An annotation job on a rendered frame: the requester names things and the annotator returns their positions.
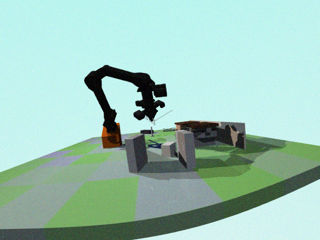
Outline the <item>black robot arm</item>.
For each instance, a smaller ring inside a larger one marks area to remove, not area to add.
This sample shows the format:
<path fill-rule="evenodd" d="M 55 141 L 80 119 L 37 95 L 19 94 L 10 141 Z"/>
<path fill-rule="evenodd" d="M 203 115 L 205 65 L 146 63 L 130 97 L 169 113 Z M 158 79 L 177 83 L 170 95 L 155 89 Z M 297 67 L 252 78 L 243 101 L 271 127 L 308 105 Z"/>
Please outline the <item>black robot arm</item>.
<path fill-rule="evenodd" d="M 117 130 L 117 124 L 115 122 L 116 111 L 111 109 L 109 102 L 102 89 L 102 78 L 104 77 L 115 78 L 130 82 L 138 87 L 137 92 L 141 92 L 142 99 L 147 101 L 155 97 L 167 97 L 166 84 L 156 84 L 150 78 L 150 75 L 143 72 L 129 72 L 127 70 L 118 69 L 109 65 L 91 71 L 84 79 L 86 86 L 94 92 L 98 103 L 104 113 L 103 126 L 106 127 L 106 132 L 115 132 Z"/>

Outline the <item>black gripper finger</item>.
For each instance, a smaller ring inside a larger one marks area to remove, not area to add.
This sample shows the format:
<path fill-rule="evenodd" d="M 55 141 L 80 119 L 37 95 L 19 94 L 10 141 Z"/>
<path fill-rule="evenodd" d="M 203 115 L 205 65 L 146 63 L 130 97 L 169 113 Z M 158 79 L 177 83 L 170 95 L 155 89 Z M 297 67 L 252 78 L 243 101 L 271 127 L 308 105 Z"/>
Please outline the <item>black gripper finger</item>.
<path fill-rule="evenodd" d="M 145 116 L 147 116 L 150 119 L 151 122 L 153 121 L 153 115 L 152 114 L 145 115 Z"/>
<path fill-rule="evenodd" d="M 150 113 L 152 114 L 152 118 L 154 119 L 155 118 L 155 115 L 156 115 L 156 113 L 158 112 L 158 110 L 155 110 L 155 111 L 150 111 Z"/>

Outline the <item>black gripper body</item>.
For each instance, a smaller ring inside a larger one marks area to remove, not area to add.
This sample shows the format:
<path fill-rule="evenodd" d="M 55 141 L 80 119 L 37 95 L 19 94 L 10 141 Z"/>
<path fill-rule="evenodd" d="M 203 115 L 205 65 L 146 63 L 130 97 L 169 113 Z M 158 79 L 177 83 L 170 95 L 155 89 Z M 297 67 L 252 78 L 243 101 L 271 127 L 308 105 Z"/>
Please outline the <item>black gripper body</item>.
<path fill-rule="evenodd" d="M 145 115 L 150 115 L 151 114 L 151 111 L 156 111 L 157 107 L 160 106 L 160 108 L 163 108 L 165 107 L 165 103 L 161 100 L 157 100 L 155 101 L 154 98 L 150 99 L 150 100 L 141 100 L 143 102 L 143 105 L 144 105 L 144 110 L 140 111 L 140 110 L 137 110 L 135 112 L 133 112 L 133 116 L 137 119 L 137 120 L 142 120 L 145 118 Z"/>

